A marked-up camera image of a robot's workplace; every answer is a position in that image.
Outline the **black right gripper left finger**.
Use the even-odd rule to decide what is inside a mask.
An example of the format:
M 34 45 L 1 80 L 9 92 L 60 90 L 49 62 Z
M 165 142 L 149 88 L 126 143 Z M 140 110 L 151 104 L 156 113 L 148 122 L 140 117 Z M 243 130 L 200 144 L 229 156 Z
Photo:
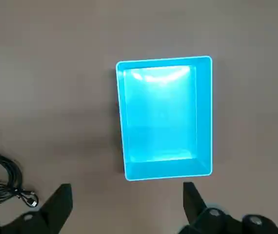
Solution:
M 61 184 L 38 211 L 27 212 L 0 225 L 0 234 L 58 234 L 73 209 L 72 187 Z

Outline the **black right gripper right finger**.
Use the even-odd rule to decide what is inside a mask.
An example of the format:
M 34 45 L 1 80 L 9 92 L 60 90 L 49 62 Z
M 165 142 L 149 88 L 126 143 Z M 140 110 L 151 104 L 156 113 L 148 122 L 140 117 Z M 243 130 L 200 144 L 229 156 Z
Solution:
M 183 183 L 183 208 L 189 222 L 181 234 L 278 234 L 278 226 L 259 214 L 234 219 L 219 208 L 208 207 L 193 182 Z

